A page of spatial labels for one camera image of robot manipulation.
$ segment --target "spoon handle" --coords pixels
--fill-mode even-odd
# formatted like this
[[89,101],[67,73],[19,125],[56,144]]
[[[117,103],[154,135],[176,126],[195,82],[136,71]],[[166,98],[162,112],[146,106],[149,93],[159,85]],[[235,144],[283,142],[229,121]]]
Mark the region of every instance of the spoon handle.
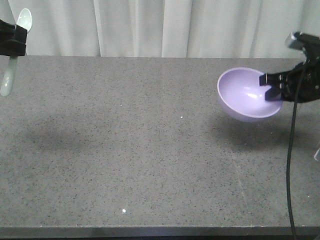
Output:
[[9,64],[5,70],[1,89],[0,89],[0,94],[4,97],[8,96],[12,91],[12,86],[14,84],[16,71],[17,71],[17,63],[18,63],[17,56],[11,56],[9,58]]

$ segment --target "plastic spoon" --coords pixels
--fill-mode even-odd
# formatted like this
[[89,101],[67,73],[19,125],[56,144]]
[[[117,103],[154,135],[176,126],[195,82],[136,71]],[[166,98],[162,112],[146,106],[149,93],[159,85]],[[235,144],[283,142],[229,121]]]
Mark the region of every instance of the plastic spoon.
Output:
[[[29,9],[27,8],[22,9],[16,24],[26,29],[27,32],[30,31],[32,27],[32,15]],[[0,89],[0,94],[4,97],[8,96],[12,91],[12,86],[16,76],[17,63],[18,63],[17,56],[11,56],[9,58],[9,64],[5,70],[1,89]]]

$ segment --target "speckled countertop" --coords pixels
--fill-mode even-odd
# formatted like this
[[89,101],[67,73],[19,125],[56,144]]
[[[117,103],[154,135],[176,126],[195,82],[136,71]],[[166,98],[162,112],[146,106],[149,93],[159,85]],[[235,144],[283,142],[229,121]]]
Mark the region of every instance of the speckled countertop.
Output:
[[[20,57],[13,92],[0,98],[0,238],[289,234],[293,105],[239,122],[218,105],[216,84],[229,68],[296,63]],[[300,234],[320,232],[319,141],[319,102],[300,104],[291,170]]]

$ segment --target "lavender plastic bowl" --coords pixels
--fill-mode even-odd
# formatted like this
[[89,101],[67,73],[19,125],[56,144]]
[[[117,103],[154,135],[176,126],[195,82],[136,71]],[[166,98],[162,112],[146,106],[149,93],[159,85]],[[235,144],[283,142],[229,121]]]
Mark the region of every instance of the lavender plastic bowl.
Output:
[[225,71],[218,80],[219,103],[232,118],[243,122],[258,122],[279,112],[279,101],[266,101],[265,93],[270,86],[260,86],[263,72],[247,67]]

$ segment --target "white curtain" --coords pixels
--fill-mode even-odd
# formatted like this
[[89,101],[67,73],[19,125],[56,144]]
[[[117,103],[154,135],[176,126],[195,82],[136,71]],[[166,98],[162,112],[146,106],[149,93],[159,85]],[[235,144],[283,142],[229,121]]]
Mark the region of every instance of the white curtain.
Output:
[[30,9],[28,55],[296,58],[292,31],[320,36],[320,0],[0,0]]

